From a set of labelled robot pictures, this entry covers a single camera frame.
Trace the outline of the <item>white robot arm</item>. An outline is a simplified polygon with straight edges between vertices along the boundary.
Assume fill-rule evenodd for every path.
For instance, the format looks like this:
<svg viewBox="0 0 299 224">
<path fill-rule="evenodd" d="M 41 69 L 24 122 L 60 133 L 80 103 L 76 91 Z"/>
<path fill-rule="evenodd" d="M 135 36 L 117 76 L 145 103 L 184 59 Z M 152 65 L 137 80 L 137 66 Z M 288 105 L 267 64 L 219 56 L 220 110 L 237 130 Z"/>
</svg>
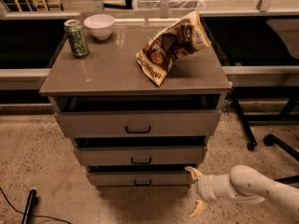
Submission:
<svg viewBox="0 0 299 224">
<path fill-rule="evenodd" d="M 299 189 L 270 179 L 249 166 L 234 166 L 225 175 L 203 175 L 191 166 L 185 170 L 191 173 L 198 195 L 190 217 L 200 216 L 209 203 L 220 199 L 237 203 L 261 203 L 268 199 L 299 216 Z"/>
</svg>

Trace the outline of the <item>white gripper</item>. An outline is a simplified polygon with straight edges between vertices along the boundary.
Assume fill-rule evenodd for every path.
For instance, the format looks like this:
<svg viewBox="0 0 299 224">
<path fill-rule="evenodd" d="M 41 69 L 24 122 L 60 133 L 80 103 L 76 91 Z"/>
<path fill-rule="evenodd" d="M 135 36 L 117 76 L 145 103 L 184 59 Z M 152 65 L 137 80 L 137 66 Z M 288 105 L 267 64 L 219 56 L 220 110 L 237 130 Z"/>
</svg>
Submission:
<svg viewBox="0 0 299 224">
<path fill-rule="evenodd" d="M 196 190 L 199 196 L 203 199 L 195 200 L 195 208 L 189 214 L 189 217 L 200 216 L 207 208 L 207 202 L 216 202 L 218 200 L 213 189 L 213 175 L 203 175 L 198 169 L 191 166 L 186 166 L 185 170 L 191 173 L 193 181 L 197 181 Z"/>
</svg>

